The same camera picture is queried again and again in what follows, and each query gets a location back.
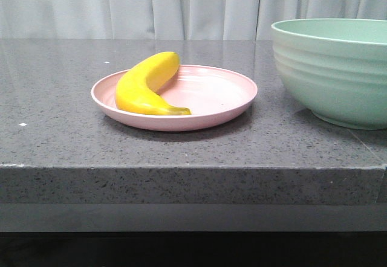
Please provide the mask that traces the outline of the yellow banana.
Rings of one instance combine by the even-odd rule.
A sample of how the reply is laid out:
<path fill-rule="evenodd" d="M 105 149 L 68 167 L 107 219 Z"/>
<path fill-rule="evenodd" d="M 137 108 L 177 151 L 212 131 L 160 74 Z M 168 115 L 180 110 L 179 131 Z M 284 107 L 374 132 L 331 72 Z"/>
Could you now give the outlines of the yellow banana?
<path fill-rule="evenodd" d="M 190 109 L 172 106 L 157 94 L 179 67 L 179 55 L 172 51 L 154 54 L 136 64 L 117 82 L 117 108 L 145 115 L 190 115 Z"/>

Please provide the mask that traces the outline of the pink plate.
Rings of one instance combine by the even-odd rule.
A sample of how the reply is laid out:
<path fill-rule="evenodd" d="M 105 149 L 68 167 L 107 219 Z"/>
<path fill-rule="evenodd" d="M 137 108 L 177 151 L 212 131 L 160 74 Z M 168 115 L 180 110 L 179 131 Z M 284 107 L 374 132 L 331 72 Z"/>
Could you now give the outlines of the pink plate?
<path fill-rule="evenodd" d="M 189 108 L 190 115 L 142 115 L 125 112 L 115 105 L 115 87 L 123 71 L 94 84 L 91 96 L 110 118 L 122 124 L 156 131 L 180 132 L 226 123 L 246 111 L 258 93 L 250 78 L 227 69 L 181 65 L 179 72 L 158 93 L 168 103 Z"/>

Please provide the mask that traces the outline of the green bowl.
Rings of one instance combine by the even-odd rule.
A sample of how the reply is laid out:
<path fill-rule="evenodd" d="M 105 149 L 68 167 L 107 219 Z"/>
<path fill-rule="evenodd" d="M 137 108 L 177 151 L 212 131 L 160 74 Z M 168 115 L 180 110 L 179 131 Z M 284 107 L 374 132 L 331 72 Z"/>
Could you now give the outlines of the green bowl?
<path fill-rule="evenodd" d="M 322 120 L 386 128 L 386 21 L 293 19 L 271 25 L 286 90 Z"/>

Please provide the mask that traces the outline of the white curtain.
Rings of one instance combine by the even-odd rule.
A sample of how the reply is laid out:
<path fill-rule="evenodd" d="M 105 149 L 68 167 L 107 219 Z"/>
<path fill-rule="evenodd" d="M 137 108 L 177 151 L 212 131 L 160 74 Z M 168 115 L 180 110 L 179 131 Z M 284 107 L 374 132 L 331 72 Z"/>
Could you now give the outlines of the white curtain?
<path fill-rule="evenodd" d="M 386 0 L 1 0 L 1 37 L 259 40 L 306 18 L 385 19 Z"/>

